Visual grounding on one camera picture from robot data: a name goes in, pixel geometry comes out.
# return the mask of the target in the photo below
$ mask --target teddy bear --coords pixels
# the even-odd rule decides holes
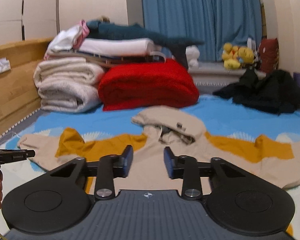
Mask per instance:
[[[221,56],[226,69],[239,69],[245,64],[254,62],[254,53],[247,47],[232,46],[231,43],[225,43]]]

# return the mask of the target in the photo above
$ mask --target wooden headboard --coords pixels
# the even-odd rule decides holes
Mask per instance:
[[[0,74],[0,135],[40,107],[33,73],[51,40],[20,41],[0,46],[0,58],[6,57],[11,65],[10,71]]]

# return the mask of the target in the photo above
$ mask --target bed sheet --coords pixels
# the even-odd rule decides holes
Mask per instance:
[[[27,133],[59,136],[66,127],[76,129],[85,141],[110,138],[122,133],[140,134],[141,127],[132,124],[131,117],[141,110],[142,108],[103,112],[99,107],[84,114],[40,113],[36,115],[33,123],[28,122],[28,127],[12,133],[13,136],[10,135],[11,138],[8,140],[3,138],[1,141],[4,143],[0,148],[17,148],[19,138]],[[196,105],[183,108],[183,111],[203,120],[207,130],[213,135],[254,141],[260,134],[265,134],[281,142],[300,141],[300,112],[280,116],[267,114],[210,95],[200,96]],[[29,160],[5,164],[2,171],[5,177],[4,195],[44,173],[39,166]],[[300,186],[289,190],[289,193],[296,203],[296,214],[292,221],[294,237],[300,240]],[[7,230],[0,212],[0,232],[5,233]]]

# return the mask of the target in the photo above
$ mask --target black jacket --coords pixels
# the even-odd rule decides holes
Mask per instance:
[[[254,70],[247,69],[238,83],[213,94],[272,114],[293,113],[300,106],[300,87],[284,70],[275,70],[259,80]]]

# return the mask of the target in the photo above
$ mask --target curtain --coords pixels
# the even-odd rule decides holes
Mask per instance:
[[[142,0],[145,28],[203,40],[200,60],[221,60],[223,44],[261,41],[260,0]]]

